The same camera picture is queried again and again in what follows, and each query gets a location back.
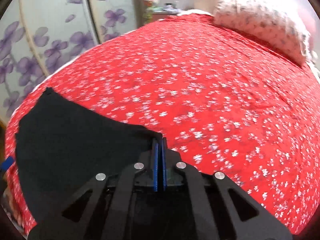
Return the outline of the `black pants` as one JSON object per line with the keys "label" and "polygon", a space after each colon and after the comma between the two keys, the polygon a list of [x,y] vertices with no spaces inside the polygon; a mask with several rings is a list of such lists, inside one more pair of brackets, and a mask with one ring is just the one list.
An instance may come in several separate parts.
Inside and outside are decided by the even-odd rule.
{"label": "black pants", "polygon": [[31,215],[37,222],[44,220],[96,174],[118,174],[161,138],[47,88],[15,135],[18,177]]}

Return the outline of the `red floral bedspread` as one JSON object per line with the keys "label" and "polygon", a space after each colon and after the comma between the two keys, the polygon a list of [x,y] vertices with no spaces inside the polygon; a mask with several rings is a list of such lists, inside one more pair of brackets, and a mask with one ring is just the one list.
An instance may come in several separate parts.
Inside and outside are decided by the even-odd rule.
{"label": "red floral bedspread", "polygon": [[105,117],[162,133],[199,171],[225,172],[300,233],[319,206],[319,82],[208,15],[172,16],[109,40],[32,89],[20,120],[51,87]]}

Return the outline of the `purple flower wardrobe door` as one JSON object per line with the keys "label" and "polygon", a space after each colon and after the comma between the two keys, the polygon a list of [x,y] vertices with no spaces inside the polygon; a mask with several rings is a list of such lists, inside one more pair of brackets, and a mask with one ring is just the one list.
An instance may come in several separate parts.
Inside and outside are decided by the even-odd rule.
{"label": "purple flower wardrobe door", "polygon": [[1,122],[47,76],[138,25],[136,0],[1,0]]}

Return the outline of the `floral white pillow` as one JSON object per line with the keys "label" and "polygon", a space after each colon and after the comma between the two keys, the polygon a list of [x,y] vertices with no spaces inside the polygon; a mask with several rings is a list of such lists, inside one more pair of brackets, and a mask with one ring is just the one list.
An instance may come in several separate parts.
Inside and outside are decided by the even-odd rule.
{"label": "floral white pillow", "polygon": [[312,59],[310,33],[296,12],[265,0],[217,0],[214,23],[252,35],[297,64]]}

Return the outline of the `pink bedside table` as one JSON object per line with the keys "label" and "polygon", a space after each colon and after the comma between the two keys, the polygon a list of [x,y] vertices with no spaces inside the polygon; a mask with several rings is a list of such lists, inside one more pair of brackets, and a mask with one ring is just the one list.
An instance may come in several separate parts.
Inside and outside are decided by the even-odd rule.
{"label": "pink bedside table", "polygon": [[152,8],[151,22],[164,19],[170,15],[177,15],[181,11],[181,9],[175,8],[173,4],[165,4],[163,7]]}

